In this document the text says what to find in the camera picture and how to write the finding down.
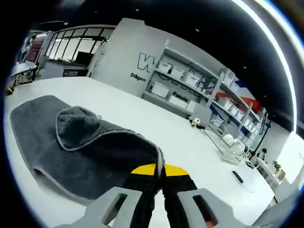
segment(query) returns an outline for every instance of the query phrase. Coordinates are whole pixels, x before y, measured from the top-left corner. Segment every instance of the white table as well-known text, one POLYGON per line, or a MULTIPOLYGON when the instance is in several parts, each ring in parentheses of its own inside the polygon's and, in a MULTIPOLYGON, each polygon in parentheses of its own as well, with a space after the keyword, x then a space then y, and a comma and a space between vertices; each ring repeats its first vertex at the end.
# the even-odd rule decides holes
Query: white table
MULTIPOLYGON (((69 105, 80 105, 103 119, 132 129, 161 147, 166 162, 187 170, 198 188, 206 188, 229 204, 235 217, 251 225, 266 209, 274 193, 256 170, 220 160, 216 146, 197 129, 169 111, 87 77, 52 78, 18 86, 6 98, 5 142, 17 184, 26 202, 46 225, 54 227, 79 219, 86 207, 49 189, 35 180, 27 169, 16 144, 9 114, 18 105, 43 95, 54 95, 69 105), (231 171, 255 183, 249 193, 231 171)), ((162 192, 155 197, 151 228, 169 228, 162 192)))
POLYGON ((270 180, 270 187, 272 187, 273 190, 275 190, 282 181, 280 181, 276 176, 275 176, 275 167, 271 164, 267 164, 264 160, 260 158, 256 158, 257 163, 260 165, 260 167, 266 172, 267 177, 266 180, 270 180))
POLYGON ((21 73, 25 73, 27 71, 35 70, 37 66, 29 61, 26 61, 25 63, 20 63, 18 65, 15 65, 11 71, 10 79, 13 80, 15 77, 21 73))

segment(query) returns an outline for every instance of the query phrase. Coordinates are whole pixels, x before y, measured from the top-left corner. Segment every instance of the remote control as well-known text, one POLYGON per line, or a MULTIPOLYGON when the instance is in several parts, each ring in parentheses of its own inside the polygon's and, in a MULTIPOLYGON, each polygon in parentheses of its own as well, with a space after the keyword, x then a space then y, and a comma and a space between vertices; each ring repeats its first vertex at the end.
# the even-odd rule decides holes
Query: remote control
POLYGON ((237 178, 237 180, 242 184, 244 183, 243 179, 238 175, 237 172, 235 172, 234 170, 232 171, 233 175, 235 175, 235 177, 237 178))

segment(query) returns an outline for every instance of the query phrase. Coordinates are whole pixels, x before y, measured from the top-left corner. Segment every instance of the dish rack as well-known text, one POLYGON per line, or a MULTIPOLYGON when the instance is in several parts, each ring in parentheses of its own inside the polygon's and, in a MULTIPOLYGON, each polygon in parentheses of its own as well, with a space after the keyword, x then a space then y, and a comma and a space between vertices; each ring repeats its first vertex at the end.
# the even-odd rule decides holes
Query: dish rack
POLYGON ((225 141, 222 140, 221 133, 219 133, 214 126, 208 125, 205 128, 204 133, 211 139, 211 141, 220 151, 221 160, 239 165, 243 160, 246 159, 245 153, 241 155, 236 155, 233 153, 231 147, 225 141))

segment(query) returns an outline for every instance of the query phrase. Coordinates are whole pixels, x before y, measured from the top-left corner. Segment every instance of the shelf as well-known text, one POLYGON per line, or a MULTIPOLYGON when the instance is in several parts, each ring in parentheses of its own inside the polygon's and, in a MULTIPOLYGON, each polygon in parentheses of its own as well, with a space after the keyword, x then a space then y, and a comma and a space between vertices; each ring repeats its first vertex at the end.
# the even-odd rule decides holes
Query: shelf
MULTIPOLYGON (((243 105, 243 106, 245 107, 245 109, 248 109, 248 108, 249 108, 249 106, 246 104, 246 102, 243 101, 243 99, 242 99, 240 96, 236 95, 236 94, 230 89, 229 86, 227 86, 226 84, 222 83, 222 84, 220 85, 220 87, 221 87, 222 89, 224 89, 229 95, 231 95, 232 98, 233 98, 236 102, 241 103, 241 105, 243 105)), ((249 113, 249 114, 250 114, 255 120, 257 120, 259 123, 261 122, 261 120, 260 120, 260 118, 258 117, 258 115, 255 114, 255 112, 252 111, 252 109, 250 110, 250 113, 249 113)))
POLYGON ((154 71, 156 71, 156 72, 158 72, 158 73, 160 73, 160 74, 162 74, 162 75, 164 75, 164 76, 166 76, 166 77, 169 77, 169 78, 171 78, 171 79, 174 80, 174 81, 177 81, 178 83, 180 83, 180 84, 182 84, 182 85, 188 87, 189 89, 193 90, 194 92, 196 92, 196 93, 202 95, 204 98, 209 99, 209 97, 208 97, 206 94, 204 94, 202 91, 196 89, 196 88, 193 87, 193 86, 188 85, 186 82, 184 82, 184 81, 182 81, 182 80, 180 80, 180 79, 178 79, 178 78, 175 78, 175 77, 173 77, 172 75, 169 75, 169 74, 167 74, 167 73, 164 73, 164 72, 160 71, 160 70, 157 69, 157 68, 156 68, 154 71))
POLYGON ((192 113, 189 112, 189 111, 187 111, 186 109, 183 109, 183 108, 181 108, 181 107, 179 107, 177 105, 174 105, 174 104, 170 103, 168 100, 166 100, 166 99, 164 99, 164 98, 162 98, 160 96, 157 96, 157 95, 155 95, 153 93, 150 93, 148 91, 144 91, 144 93, 142 95, 149 96, 149 97, 153 98, 154 100, 157 100, 157 101, 160 101, 162 103, 165 103, 166 105, 168 105, 170 107, 173 107, 175 109, 178 109, 180 112, 183 112, 183 113, 185 113, 187 115, 192 115, 192 113))
POLYGON ((204 76, 215 78, 217 80, 219 79, 219 77, 216 74, 214 74, 213 72, 202 66, 201 64, 195 62, 194 60, 185 57, 183 54, 179 53, 178 51, 166 48, 165 55, 174 58, 182 62, 183 64, 190 66, 191 68, 197 70, 198 72, 201 72, 204 76))
MULTIPOLYGON (((215 79, 219 79, 219 77, 217 75, 215 75, 214 73, 212 73, 211 71, 209 71, 207 68, 205 68, 204 66, 198 64, 197 62, 193 61, 192 59, 189 59, 188 57, 185 57, 183 54, 179 53, 178 51, 172 50, 172 49, 168 49, 166 48, 165 50, 165 55, 172 57, 190 67, 192 67, 193 69, 201 72, 202 74, 208 74, 205 76, 211 77, 211 78, 215 78, 215 79)), ((243 101, 243 99, 238 96, 237 94, 235 94, 230 88, 229 86, 225 85, 224 83, 221 84, 220 86, 221 88, 223 88, 226 92, 228 92, 232 98, 240 103, 241 105, 244 106, 245 109, 248 109, 249 106, 243 101)), ((250 110, 249 113, 255 120, 257 120, 259 123, 261 122, 260 118, 257 116, 257 114, 255 114, 252 110, 250 110)))
MULTIPOLYGON (((233 116, 227 109, 225 109, 222 105, 220 105, 218 102, 213 101, 213 104, 215 104, 217 107, 219 107, 220 109, 222 109, 227 115, 229 115, 230 117, 232 117, 236 122, 238 122, 238 124, 241 124, 241 122, 235 118, 235 116, 233 116)), ((248 130, 250 133, 253 133, 247 126, 243 125, 242 127, 246 128, 246 130, 248 130)))

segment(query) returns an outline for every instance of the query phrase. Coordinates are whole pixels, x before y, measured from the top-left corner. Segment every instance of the ceiling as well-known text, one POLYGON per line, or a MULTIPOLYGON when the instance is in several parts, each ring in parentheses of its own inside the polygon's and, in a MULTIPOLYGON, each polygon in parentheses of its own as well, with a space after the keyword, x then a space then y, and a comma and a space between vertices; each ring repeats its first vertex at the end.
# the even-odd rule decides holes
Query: ceiling
MULTIPOLYGON (((274 19, 253 0, 243 1, 266 23, 279 43, 293 76, 298 119, 304 123, 303 66, 274 19)), ((122 18, 144 20, 148 26, 172 33, 207 51, 236 74, 267 109, 270 118, 291 130, 292 100, 278 54, 261 28, 231 0, 64 0, 52 18, 41 22, 59 20, 68 25, 52 22, 38 28, 117 25, 122 18)), ((302 125, 298 133, 304 135, 302 125)))

